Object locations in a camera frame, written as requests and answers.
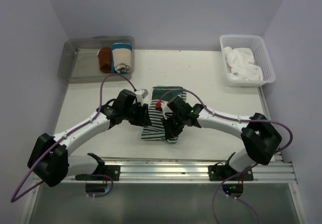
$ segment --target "striped towel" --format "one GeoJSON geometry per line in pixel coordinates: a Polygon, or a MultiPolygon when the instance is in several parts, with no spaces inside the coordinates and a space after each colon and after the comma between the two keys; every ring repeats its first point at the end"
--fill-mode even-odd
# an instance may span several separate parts
{"type": "MultiPolygon", "coordinates": [[[[149,105],[149,116],[152,122],[152,126],[147,126],[143,128],[141,139],[146,141],[165,141],[165,129],[161,122],[163,118],[163,113],[157,111],[155,109],[156,103],[159,101],[160,97],[168,92],[169,90],[173,89],[183,89],[182,87],[153,87],[152,94],[151,94],[151,102],[149,105]]],[[[184,101],[186,101],[186,92],[171,92],[167,94],[163,101],[169,101],[175,96],[180,96],[184,101]]],[[[174,137],[168,139],[168,143],[176,143],[178,141],[178,137],[174,137]]]]}

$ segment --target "white table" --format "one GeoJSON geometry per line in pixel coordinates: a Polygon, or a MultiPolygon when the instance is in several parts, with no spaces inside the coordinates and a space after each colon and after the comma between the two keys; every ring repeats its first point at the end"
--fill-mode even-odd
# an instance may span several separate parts
{"type": "MultiPolygon", "coordinates": [[[[226,85],[221,52],[136,50],[131,81],[149,91],[154,86],[182,86],[196,93],[209,107],[236,115],[263,113],[257,88],[226,85]]],[[[99,104],[99,83],[70,84],[59,116],[56,132],[66,130],[89,117],[99,104]]],[[[107,82],[104,101],[117,97],[126,81],[107,82]]],[[[197,100],[188,94],[190,105],[197,100]]],[[[89,140],[73,155],[95,153],[100,157],[225,160],[240,150],[242,141],[226,133],[185,127],[176,144],[140,140],[141,127],[124,121],[89,140]]]]}

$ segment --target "white basket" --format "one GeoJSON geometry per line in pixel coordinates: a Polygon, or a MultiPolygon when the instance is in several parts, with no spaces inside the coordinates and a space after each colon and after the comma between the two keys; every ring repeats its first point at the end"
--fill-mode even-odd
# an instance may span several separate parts
{"type": "Polygon", "coordinates": [[[222,35],[220,37],[220,47],[224,68],[227,77],[227,84],[231,87],[260,87],[266,83],[272,83],[275,80],[271,59],[264,40],[259,36],[254,35],[222,35]],[[225,47],[249,48],[254,54],[255,65],[258,65],[263,71],[263,81],[246,81],[233,80],[229,77],[230,66],[226,63],[226,57],[223,53],[225,47]]]}

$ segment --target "clear plastic bin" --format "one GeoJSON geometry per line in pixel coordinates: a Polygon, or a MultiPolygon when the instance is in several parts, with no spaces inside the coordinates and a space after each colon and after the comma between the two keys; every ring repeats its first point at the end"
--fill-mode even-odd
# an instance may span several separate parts
{"type": "Polygon", "coordinates": [[[270,56],[268,54],[264,40],[254,35],[222,35],[220,37],[220,47],[224,68],[227,78],[227,84],[231,87],[260,87],[266,83],[272,83],[275,80],[275,73],[270,56]],[[223,53],[225,47],[249,48],[254,54],[255,65],[258,65],[263,71],[263,81],[233,80],[230,78],[230,66],[226,63],[226,57],[223,53]]]}
{"type": "MultiPolygon", "coordinates": [[[[58,77],[68,83],[101,82],[109,73],[100,71],[98,52],[115,43],[128,43],[132,46],[132,69],[130,73],[123,75],[130,79],[134,72],[134,39],[130,36],[67,40],[60,59],[58,77]]],[[[124,79],[111,77],[108,80],[124,79]]]]}

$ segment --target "rolled towel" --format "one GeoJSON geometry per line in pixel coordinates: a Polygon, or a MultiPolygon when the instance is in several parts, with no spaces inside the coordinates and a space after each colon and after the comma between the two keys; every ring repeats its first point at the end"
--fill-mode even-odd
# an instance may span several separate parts
{"type": "MultiPolygon", "coordinates": [[[[141,139],[146,141],[165,141],[166,132],[161,119],[163,118],[163,113],[155,109],[156,103],[159,102],[160,97],[173,89],[183,89],[182,87],[153,87],[151,93],[151,102],[149,105],[149,116],[152,126],[143,127],[141,134],[141,139]]],[[[186,92],[171,92],[167,94],[163,101],[169,101],[175,96],[180,96],[184,101],[186,100],[186,92]]],[[[176,143],[178,137],[173,137],[167,140],[168,143],[176,143]]]]}
{"type": "Polygon", "coordinates": [[[248,48],[225,47],[223,52],[231,68],[229,76],[233,80],[262,81],[262,69],[255,65],[253,52],[248,48]]]}
{"type": "Polygon", "coordinates": [[[127,43],[116,43],[112,50],[112,72],[126,74],[132,71],[132,46],[127,43]]]}
{"type": "Polygon", "coordinates": [[[112,71],[112,52],[110,47],[104,47],[98,53],[100,70],[104,73],[112,71]]]}

